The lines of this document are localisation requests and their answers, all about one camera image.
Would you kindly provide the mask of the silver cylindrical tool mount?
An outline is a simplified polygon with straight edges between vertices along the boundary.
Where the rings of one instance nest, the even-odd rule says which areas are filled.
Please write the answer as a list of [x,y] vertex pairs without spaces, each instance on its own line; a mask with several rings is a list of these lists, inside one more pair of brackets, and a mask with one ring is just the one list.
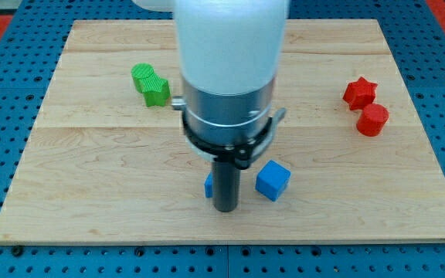
[[221,95],[182,81],[183,94],[172,97],[189,146],[209,162],[246,170],[271,145],[287,110],[270,115],[274,81],[247,93]]

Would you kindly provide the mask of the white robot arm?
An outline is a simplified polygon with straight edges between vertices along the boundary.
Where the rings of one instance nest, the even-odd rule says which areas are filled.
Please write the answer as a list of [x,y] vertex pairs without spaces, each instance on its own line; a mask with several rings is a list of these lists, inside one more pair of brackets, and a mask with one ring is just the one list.
[[238,205],[240,172],[272,143],[286,110],[271,114],[273,86],[290,3],[274,1],[152,1],[135,5],[171,12],[178,43],[187,141],[212,164],[212,203]]

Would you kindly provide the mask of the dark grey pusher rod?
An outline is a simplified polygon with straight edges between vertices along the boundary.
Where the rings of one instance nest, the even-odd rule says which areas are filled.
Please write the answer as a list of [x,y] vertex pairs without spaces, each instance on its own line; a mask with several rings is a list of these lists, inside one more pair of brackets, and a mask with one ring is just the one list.
[[228,161],[212,163],[212,203],[220,212],[231,212],[239,200],[240,170]]

